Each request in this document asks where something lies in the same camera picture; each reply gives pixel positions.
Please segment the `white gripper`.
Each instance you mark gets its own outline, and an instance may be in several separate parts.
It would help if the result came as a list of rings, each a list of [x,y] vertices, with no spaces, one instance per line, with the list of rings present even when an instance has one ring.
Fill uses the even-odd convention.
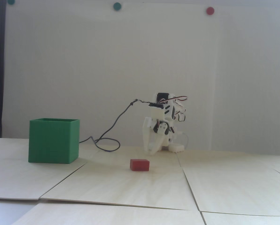
[[[171,119],[165,117],[164,109],[152,108],[151,117],[145,117],[143,123],[144,151],[154,155],[168,147],[170,132]]]

